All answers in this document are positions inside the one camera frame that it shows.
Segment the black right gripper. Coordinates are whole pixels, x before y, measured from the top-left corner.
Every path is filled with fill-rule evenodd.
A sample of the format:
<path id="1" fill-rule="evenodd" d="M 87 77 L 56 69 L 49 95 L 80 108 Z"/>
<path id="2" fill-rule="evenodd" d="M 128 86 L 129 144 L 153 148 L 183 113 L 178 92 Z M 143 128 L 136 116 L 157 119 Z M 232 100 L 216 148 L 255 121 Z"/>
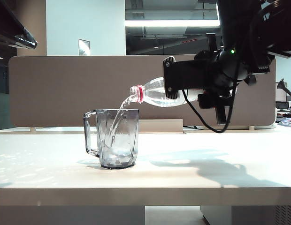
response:
<path id="1" fill-rule="evenodd" d="M 180 90 L 202 89 L 203 94 L 228 94 L 224 50 L 203 50 L 194 60 L 178 61 L 169 56 L 163 60 L 164 87 L 167 98 L 177 99 Z"/>

